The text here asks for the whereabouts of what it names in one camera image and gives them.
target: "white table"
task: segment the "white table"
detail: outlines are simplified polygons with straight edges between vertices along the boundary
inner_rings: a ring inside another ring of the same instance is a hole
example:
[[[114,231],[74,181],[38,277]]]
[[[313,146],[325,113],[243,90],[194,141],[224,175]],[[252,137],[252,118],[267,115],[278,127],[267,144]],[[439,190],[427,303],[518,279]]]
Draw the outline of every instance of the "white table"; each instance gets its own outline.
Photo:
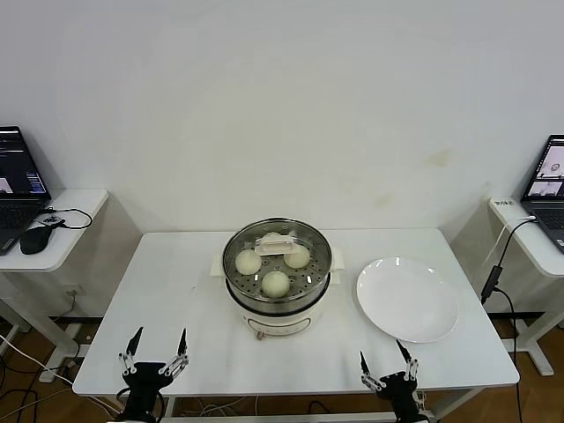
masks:
[[[511,222],[506,230],[507,233],[523,222],[516,219],[530,215],[511,197],[491,198],[489,206],[503,225]],[[534,224],[521,226],[513,234],[513,238],[540,273],[550,278],[564,278],[564,254],[556,248],[540,226]],[[545,312],[531,326],[527,326],[523,320],[516,321],[519,332],[517,351],[528,353],[542,376],[554,375],[554,370],[537,341],[564,319],[564,308],[562,306],[560,308],[561,311]],[[513,339],[504,339],[503,344],[508,351],[513,351]]]
[[[323,315],[302,333],[257,341],[243,324],[212,258],[230,233],[146,234],[98,329],[73,390],[110,396],[125,387],[118,353],[140,326],[137,360],[166,361],[188,329],[189,365],[162,390],[169,397],[366,393],[362,350],[376,376],[404,369],[395,339],[378,330],[355,298],[356,278],[378,257],[428,263],[455,288],[460,318],[442,341],[408,344],[420,362],[422,390],[459,390],[434,408],[440,419],[485,387],[519,379],[493,325],[437,229],[323,231],[341,249],[341,284],[326,294]]]
[[[108,193],[104,189],[63,189],[51,192],[51,196],[52,200],[49,206],[57,210],[77,208],[94,218],[106,202]],[[76,212],[56,213],[56,215],[65,219],[65,223],[69,226],[82,226],[88,222],[86,216]],[[33,299],[26,298],[19,293],[18,287],[26,282],[20,275],[28,272],[57,270],[71,253],[85,230],[57,228],[51,234],[48,246],[38,254],[30,256],[22,254],[18,243],[6,256],[0,256],[0,272],[3,273],[8,284],[2,286],[3,303],[0,305],[0,315],[5,315],[7,320],[16,325],[12,328],[12,336],[19,325],[23,324],[23,329],[28,330],[29,323],[56,345],[47,367],[60,366],[64,358],[74,357],[78,348],[80,348],[78,357],[84,357],[88,345],[78,345],[73,339],[80,329],[79,324],[70,324],[66,331],[61,330],[48,316],[37,311]],[[12,310],[19,315],[19,320],[14,317]],[[54,376],[50,372],[43,372],[40,381],[51,382],[53,378]]]

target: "laptop keyboard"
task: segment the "laptop keyboard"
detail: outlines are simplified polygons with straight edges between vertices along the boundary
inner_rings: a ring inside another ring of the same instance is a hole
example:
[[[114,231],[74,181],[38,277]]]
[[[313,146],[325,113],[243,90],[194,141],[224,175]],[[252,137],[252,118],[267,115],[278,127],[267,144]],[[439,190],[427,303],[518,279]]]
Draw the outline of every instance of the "laptop keyboard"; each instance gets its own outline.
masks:
[[[0,229],[16,229],[28,225],[39,209],[37,205],[0,205]]]
[[[549,229],[564,230],[564,209],[537,209],[534,214]]]

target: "lid handle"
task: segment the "lid handle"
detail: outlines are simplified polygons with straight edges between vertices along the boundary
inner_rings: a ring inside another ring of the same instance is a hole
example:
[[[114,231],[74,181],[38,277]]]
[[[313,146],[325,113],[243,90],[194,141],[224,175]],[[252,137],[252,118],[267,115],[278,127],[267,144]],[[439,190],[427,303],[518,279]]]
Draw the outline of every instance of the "lid handle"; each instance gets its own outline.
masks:
[[[278,254],[292,254],[297,252],[298,246],[290,235],[267,234],[256,241],[255,252],[259,256],[275,256]]]

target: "white plate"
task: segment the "white plate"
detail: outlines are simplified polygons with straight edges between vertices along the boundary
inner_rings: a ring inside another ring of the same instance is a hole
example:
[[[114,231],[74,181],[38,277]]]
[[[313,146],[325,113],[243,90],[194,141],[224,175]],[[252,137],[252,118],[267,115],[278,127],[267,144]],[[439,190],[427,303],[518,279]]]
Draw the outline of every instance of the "white plate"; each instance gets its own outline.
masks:
[[[434,269],[408,258],[369,264],[359,275],[356,293],[368,318],[404,341],[438,341],[458,321],[458,302],[449,284]]]

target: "computer mouse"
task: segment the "computer mouse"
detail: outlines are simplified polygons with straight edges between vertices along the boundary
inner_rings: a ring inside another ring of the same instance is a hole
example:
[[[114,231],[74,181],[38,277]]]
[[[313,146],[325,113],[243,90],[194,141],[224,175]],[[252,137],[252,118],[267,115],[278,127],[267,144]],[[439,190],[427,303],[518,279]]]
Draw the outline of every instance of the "computer mouse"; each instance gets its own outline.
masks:
[[[28,229],[19,238],[19,249],[24,254],[37,254],[43,251],[49,242],[49,237],[56,226],[37,226]]]

